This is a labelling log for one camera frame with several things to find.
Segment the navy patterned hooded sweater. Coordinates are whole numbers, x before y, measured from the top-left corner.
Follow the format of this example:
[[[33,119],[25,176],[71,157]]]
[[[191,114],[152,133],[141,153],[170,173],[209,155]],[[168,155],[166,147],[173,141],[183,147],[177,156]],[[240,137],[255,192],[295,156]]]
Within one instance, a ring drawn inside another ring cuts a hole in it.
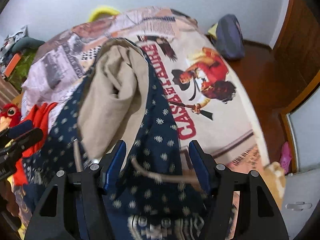
[[[126,157],[114,189],[102,158]],[[148,55],[105,42],[44,145],[23,158],[37,202],[26,239],[199,239],[207,214],[182,174],[178,127]]]

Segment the red parrot plush toy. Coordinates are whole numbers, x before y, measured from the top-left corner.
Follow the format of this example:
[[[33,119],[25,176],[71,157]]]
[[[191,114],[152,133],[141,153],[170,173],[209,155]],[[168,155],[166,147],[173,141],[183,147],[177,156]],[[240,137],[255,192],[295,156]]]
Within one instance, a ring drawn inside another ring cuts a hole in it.
[[[17,105],[13,103],[4,105],[1,110],[0,131],[17,126],[20,123],[21,116],[21,111]]]

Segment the printed newspaper pattern bedspread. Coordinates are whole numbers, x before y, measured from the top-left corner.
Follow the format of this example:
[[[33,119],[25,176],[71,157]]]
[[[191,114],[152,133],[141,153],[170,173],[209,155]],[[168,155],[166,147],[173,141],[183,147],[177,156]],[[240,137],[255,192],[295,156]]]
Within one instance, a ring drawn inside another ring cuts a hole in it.
[[[44,145],[102,45],[115,38],[142,49],[160,80],[178,127],[183,177],[207,209],[199,239],[287,239],[260,159],[261,128],[239,78],[190,18],[157,7],[77,25],[38,49],[22,86],[22,113],[44,140],[23,153],[14,175],[21,211],[30,215],[26,226],[37,202],[27,194],[23,158]],[[213,158],[210,193],[201,189],[189,157],[192,140]]]

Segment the orange shoe box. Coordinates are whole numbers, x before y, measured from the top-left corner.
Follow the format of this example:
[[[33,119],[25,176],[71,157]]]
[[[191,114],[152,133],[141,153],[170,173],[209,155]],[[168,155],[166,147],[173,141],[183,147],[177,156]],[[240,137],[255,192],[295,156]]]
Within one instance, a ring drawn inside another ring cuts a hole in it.
[[[14,71],[15,67],[17,66],[18,62],[22,58],[21,53],[16,53],[12,59],[10,60],[9,64],[7,65],[5,71],[4,71],[4,76],[8,78],[12,72]]]

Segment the grey green pillow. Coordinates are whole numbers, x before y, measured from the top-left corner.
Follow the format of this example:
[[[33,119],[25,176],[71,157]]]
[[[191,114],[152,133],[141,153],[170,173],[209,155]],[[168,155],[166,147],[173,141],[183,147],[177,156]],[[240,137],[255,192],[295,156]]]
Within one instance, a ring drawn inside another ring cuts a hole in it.
[[[37,40],[31,37],[23,37],[12,46],[11,51],[13,53],[18,53],[25,49],[38,49],[44,43],[44,41]]]

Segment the pink slipper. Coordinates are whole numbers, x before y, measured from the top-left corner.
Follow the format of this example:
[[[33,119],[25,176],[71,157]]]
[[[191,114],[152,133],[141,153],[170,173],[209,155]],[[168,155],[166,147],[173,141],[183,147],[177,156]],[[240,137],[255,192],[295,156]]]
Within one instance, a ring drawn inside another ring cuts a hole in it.
[[[289,142],[286,141],[281,148],[280,165],[284,170],[284,174],[288,174],[291,167],[292,154],[289,146]]]

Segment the wooden wardrobe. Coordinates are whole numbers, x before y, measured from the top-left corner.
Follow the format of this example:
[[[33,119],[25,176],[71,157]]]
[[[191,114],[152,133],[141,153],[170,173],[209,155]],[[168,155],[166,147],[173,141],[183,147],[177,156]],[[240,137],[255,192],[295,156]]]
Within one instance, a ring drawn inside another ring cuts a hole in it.
[[[319,22],[304,0],[289,0],[273,50],[275,106],[289,105],[319,72]]]

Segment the grey blue backpack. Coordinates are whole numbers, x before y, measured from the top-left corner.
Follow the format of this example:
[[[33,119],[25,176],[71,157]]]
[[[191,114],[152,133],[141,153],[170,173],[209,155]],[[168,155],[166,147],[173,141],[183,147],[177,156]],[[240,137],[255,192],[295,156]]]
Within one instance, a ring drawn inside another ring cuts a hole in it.
[[[238,60],[245,56],[243,36],[235,15],[227,14],[218,21],[214,46],[228,60]]]

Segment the yellow headboard cushion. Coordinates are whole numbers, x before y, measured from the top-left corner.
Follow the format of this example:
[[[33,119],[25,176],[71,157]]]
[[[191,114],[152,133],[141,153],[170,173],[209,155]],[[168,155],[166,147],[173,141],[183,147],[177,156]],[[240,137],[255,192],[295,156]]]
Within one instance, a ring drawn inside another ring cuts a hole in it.
[[[114,9],[113,7],[102,5],[91,11],[87,22],[94,22],[103,17],[116,16],[119,14],[120,11]]]

